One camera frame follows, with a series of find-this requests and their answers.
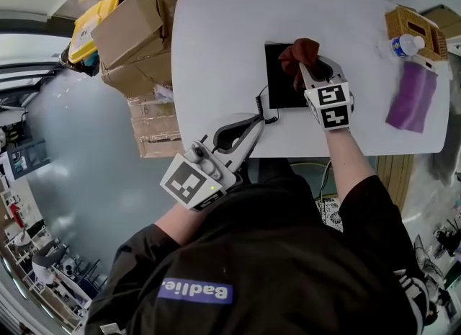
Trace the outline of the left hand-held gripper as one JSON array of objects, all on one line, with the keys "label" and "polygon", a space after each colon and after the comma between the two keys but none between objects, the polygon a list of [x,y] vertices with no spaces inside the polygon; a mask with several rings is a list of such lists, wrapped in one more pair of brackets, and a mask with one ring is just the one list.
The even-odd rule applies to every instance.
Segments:
[{"label": "left hand-held gripper", "polygon": [[184,154],[176,154],[160,186],[188,210],[210,209],[241,182],[236,171],[254,150],[264,129],[264,118],[235,113],[219,118],[212,147],[196,140]]}]

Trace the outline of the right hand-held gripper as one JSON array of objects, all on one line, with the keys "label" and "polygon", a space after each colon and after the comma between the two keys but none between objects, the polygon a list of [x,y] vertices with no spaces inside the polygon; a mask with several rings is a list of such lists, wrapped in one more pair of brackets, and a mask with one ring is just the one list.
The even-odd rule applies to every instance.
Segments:
[{"label": "right hand-held gripper", "polygon": [[316,82],[310,69],[299,63],[308,108],[325,131],[349,128],[354,103],[349,83],[339,64],[322,55],[318,59],[326,68],[326,80],[322,82]]}]

